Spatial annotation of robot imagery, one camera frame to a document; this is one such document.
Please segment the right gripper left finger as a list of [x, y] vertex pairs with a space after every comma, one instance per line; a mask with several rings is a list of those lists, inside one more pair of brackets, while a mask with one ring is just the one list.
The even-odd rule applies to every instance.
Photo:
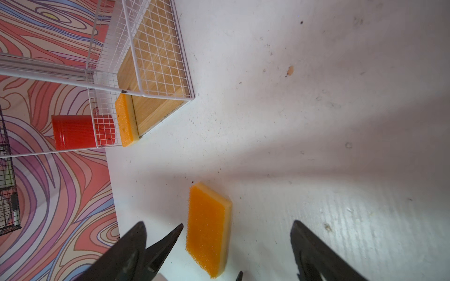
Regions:
[[145, 224], [136, 223], [78, 281], [139, 281], [143, 276]]

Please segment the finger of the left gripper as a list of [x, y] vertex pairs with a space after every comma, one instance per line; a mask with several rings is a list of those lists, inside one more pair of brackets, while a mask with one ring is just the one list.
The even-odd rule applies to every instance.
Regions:
[[161, 266], [176, 244], [182, 230], [183, 224], [179, 224], [174, 230], [166, 235], [162, 240], [153, 244], [145, 250], [143, 272], [141, 281], [152, 281], [158, 274]]

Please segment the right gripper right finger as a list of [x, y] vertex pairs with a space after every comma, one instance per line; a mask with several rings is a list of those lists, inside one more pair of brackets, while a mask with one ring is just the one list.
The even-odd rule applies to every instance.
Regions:
[[300, 281], [366, 279], [299, 220], [293, 222], [290, 240]]

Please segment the orange yellow rectangular sponge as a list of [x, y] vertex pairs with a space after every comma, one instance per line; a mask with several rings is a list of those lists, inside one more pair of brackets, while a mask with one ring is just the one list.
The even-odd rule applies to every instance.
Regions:
[[132, 96], [120, 94], [115, 102], [115, 108], [122, 146], [131, 146], [139, 141]]

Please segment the red cylindrical cup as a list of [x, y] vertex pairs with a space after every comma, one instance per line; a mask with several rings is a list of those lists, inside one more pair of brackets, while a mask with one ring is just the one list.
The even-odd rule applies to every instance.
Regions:
[[52, 126], [59, 151], [105, 147], [116, 142], [116, 127], [109, 114], [53, 115]]

